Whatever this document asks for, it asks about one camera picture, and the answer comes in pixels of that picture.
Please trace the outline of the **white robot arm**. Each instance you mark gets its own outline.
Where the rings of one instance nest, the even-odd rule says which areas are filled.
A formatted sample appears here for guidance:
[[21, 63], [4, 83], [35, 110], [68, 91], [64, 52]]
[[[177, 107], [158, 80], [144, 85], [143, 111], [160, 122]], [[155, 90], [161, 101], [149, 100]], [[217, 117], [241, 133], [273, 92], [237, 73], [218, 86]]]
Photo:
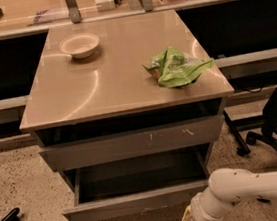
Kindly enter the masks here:
[[253, 173], [244, 169], [217, 169], [208, 186], [186, 207], [181, 221], [223, 221], [244, 201], [277, 199], [277, 171]]

